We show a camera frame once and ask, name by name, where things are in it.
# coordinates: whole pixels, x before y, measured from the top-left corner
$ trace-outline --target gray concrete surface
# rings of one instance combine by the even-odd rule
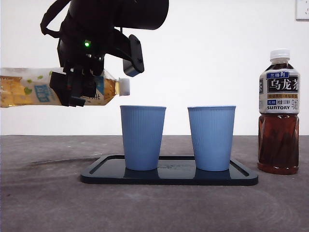
[[[122,154],[120,136],[2,136],[2,232],[309,232],[309,136],[300,170],[256,167],[257,138],[235,136],[232,157],[259,174],[250,187],[90,185],[82,169]],[[161,155],[192,155],[189,136],[165,136]]]

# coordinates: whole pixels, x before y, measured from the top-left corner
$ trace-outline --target tray rim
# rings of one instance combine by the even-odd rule
[[[218,185],[218,186],[252,186],[258,184],[258,174],[249,169],[244,164],[240,163],[236,159],[231,159],[232,164],[238,171],[244,174],[243,178],[235,178],[230,180],[216,180],[217,183],[207,179],[138,179],[138,178],[123,178],[123,177],[97,177],[91,174],[94,173],[100,166],[106,161],[112,159],[123,159],[124,155],[102,155],[99,159],[87,166],[80,175],[80,180],[87,184],[148,184],[148,185]],[[182,156],[159,156],[159,160],[194,160],[192,155]]]

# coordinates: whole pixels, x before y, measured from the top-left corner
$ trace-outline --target oolong tea bottle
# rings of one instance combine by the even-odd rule
[[[258,168],[274,174],[298,171],[299,73],[289,59],[288,49],[272,51],[259,81]]]

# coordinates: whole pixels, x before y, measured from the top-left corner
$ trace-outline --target cup rim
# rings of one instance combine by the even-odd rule
[[[209,105],[209,106],[188,106],[188,109],[198,108],[236,108],[235,105]]]
[[[165,106],[151,106],[151,105],[121,105],[120,108],[157,108],[157,109],[166,109]]]

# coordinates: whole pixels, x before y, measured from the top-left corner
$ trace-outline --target tilted bottle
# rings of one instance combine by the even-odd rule
[[[288,49],[272,51],[259,80],[258,168],[274,174],[298,171],[300,75],[289,59]]]
[[[61,105],[56,93],[49,87],[52,72],[61,73],[62,68],[27,69],[1,68],[1,107],[19,105]],[[96,95],[85,98],[85,105],[106,105],[115,95],[130,95],[128,78],[116,79],[106,70],[96,76]]]

